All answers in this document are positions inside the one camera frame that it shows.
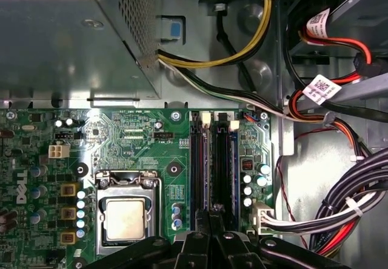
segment capacitor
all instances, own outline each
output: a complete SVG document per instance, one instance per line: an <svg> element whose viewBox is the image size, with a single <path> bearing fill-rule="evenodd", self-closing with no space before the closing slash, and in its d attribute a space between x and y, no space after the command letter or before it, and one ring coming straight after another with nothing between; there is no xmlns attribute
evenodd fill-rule
<svg viewBox="0 0 388 269"><path fill-rule="evenodd" d="M252 205L252 198L244 198L242 202L245 207L250 207Z"/></svg>
<svg viewBox="0 0 388 269"><path fill-rule="evenodd" d="M267 179L263 176L257 176L256 177L256 183L260 187L266 186L267 185Z"/></svg>
<svg viewBox="0 0 388 269"><path fill-rule="evenodd" d="M60 119L55 121L55 127L60 128L62 126L63 126L63 122Z"/></svg>
<svg viewBox="0 0 388 269"><path fill-rule="evenodd" d="M77 119L68 118L68 119L66 119L65 124L66 124L66 126L71 127L71 128L78 128L78 127L82 126L82 121L79 121Z"/></svg>
<svg viewBox="0 0 388 269"><path fill-rule="evenodd" d="M44 185L40 185L38 187L31 189L31 197L33 199L41 198L45 196L46 193L47 193L47 188Z"/></svg>
<svg viewBox="0 0 388 269"><path fill-rule="evenodd" d="M249 186L247 186L247 187L245 187L244 189L243 189L243 191L244 191L244 194L246 195L246 196L250 196L251 194L252 194L252 188L251 187L249 187Z"/></svg>
<svg viewBox="0 0 388 269"><path fill-rule="evenodd" d="M77 218L83 219L85 217L86 213L84 210L78 210L77 211Z"/></svg>
<svg viewBox="0 0 388 269"><path fill-rule="evenodd" d="M262 175L269 175L271 174L271 167L269 167L267 164L259 164L257 166L257 171Z"/></svg>
<svg viewBox="0 0 388 269"><path fill-rule="evenodd" d="M35 125L22 125L22 130L24 131L34 131L36 130Z"/></svg>
<svg viewBox="0 0 388 269"><path fill-rule="evenodd" d="M6 213L8 213L8 210L6 208L0 210L0 224L5 223L5 220L1 216L5 215Z"/></svg>
<svg viewBox="0 0 388 269"><path fill-rule="evenodd" d="M183 222L181 219L175 219L173 222L172 222L172 225L171 225L171 228L174 230L174 231L177 231L179 230L183 225Z"/></svg>
<svg viewBox="0 0 388 269"><path fill-rule="evenodd" d="M16 210L11 210L8 213L0 216L0 224L6 224L16 217L18 217L18 212Z"/></svg>
<svg viewBox="0 0 388 269"><path fill-rule="evenodd" d="M41 221L43 221L47 216L47 213L45 210L40 209L36 213L32 213L30 216L30 223L32 225L37 225Z"/></svg>
<svg viewBox="0 0 388 269"><path fill-rule="evenodd" d="M243 177L242 177L242 181L245 184L250 184L252 182L252 176L249 175L249 174L244 174Z"/></svg>
<svg viewBox="0 0 388 269"><path fill-rule="evenodd" d="M77 228L84 228L85 227L85 222L84 222L84 220L82 220L82 219L79 219L78 221L77 221Z"/></svg>
<svg viewBox="0 0 388 269"><path fill-rule="evenodd" d="M11 130L0 130L1 139L11 139L15 136L15 133Z"/></svg>
<svg viewBox="0 0 388 269"><path fill-rule="evenodd" d="M4 152L5 157L20 157L23 155L23 150L22 149L11 149L11 150L6 150Z"/></svg>
<svg viewBox="0 0 388 269"><path fill-rule="evenodd" d="M155 130L160 130L163 128L163 123L162 122L155 122L153 127L155 128Z"/></svg>
<svg viewBox="0 0 388 269"><path fill-rule="evenodd" d="M30 168L32 177L40 177L47 173L47 167L45 165L33 166Z"/></svg>
<svg viewBox="0 0 388 269"><path fill-rule="evenodd" d="M182 211L182 205L181 204L173 204L171 206L172 213L173 214L180 214Z"/></svg>
<svg viewBox="0 0 388 269"><path fill-rule="evenodd" d="M12 220L5 225L0 225L0 233L5 233L6 231L12 230L18 226L18 222L16 220Z"/></svg>
<svg viewBox="0 0 388 269"><path fill-rule="evenodd" d="M77 235L78 239L82 239L86 234L85 234L84 230L79 229L79 230L77 230L76 235Z"/></svg>
<svg viewBox="0 0 388 269"><path fill-rule="evenodd" d="M86 206L84 201L77 201L77 207L82 210Z"/></svg>
<svg viewBox="0 0 388 269"><path fill-rule="evenodd" d="M77 192L77 198L78 199L84 199L86 197L86 193L84 191Z"/></svg>

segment metal casing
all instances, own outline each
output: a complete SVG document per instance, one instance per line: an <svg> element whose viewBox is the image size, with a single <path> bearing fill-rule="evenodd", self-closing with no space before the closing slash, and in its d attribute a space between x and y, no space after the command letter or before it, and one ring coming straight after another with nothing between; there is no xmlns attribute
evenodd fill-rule
<svg viewBox="0 0 388 269"><path fill-rule="evenodd" d="M159 97L156 0L0 0L0 98Z"/></svg>

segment chip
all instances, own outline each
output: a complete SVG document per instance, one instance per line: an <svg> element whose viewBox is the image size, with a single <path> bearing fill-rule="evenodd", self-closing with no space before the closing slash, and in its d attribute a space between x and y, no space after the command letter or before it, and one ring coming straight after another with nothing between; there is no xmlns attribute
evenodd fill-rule
<svg viewBox="0 0 388 269"><path fill-rule="evenodd" d="M251 159L243 159L241 161L241 169L243 171L253 170L253 161Z"/></svg>
<svg viewBox="0 0 388 269"><path fill-rule="evenodd" d="M3 263L12 263L13 261L13 252L4 252L2 255Z"/></svg>
<svg viewBox="0 0 388 269"><path fill-rule="evenodd" d="M61 233L61 245L74 245L76 242L76 236L74 232L62 232Z"/></svg>
<svg viewBox="0 0 388 269"><path fill-rule="evenodd" d="M30 145L31 139L30 138L22 138L22 145Z"/></svg>
<svg viewBox="0 0 388 269"><path fill-rule="evenodd" d="M42 116L40 113L32 113L30 116L30 120L32 122L41 122L42 121Z"/></svg>
<svg viewBox="0 0 388 269"><path fill-rule="evenodd" d="M61 185L61 196L76 196L77 188L76 184L62 184Z"/></svg>
<svg viewBox="0 0 388 269"><path fill-rule="evenodd" d="M62 207L61 208L61 219L65 221L76 219L77 209L75 207Z"/></svg>

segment resistor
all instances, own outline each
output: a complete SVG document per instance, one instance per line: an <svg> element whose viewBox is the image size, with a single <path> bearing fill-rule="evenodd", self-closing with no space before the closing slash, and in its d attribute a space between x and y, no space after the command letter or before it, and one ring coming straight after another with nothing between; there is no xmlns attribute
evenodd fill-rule
<svg viewBox="0 0 388 269"><path fill-rule="evenodd" d="M0 130L1 139L11 139L15 136L15 133L11 130Z"/></svg>
<svg viewBox="0 0 388 269"><path fill-rule="evenodd" d="M18 217L18 212L16 210L12 210L9 213L3 214L0 216L0 224L6 224L10 220Z"/></svg>
<svg viewBox="0 0 388 269"><path fill-rule="evenodd" d="M0 233L5 233L6 231L10 231L13 228L18 226L18 222L16 220L12 220L5 225L0 225Z"/></svg>

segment ram slot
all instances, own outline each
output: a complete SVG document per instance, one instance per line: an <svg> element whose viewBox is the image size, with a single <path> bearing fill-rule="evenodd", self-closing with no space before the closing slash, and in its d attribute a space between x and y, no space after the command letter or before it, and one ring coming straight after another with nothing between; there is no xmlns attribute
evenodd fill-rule
<svg viewBox="0 0 388 269"><path fill-rule="evenodd" d="M238 161L238 133L231 133L231 172L232 172L232 223L234 230L238 230L240 223L240 177Z"/></svg>
<svg viewBox="0 0 388 269"><path fill-rule="evenodd" d="M204 208L205 180L202 172L204 137L201 124L199 113L193 111L190 125L190 226L192 230L195 229L195 212Z"/></svg>
<svg viewBox="0 0 388 269"><path fill-rule="evenodd" d="M213 209L223 211L226 230L232 229L232 175L231 141L229 122L220 121L215 127L213 149L213 182L212 203Z"/></svg>
<svg viewBox="0 0 388 269"><path fill-rule="evenodd" d="M205 128L203 133L203 175L204 175L204 209L210 210L210 130Z"/></svg>

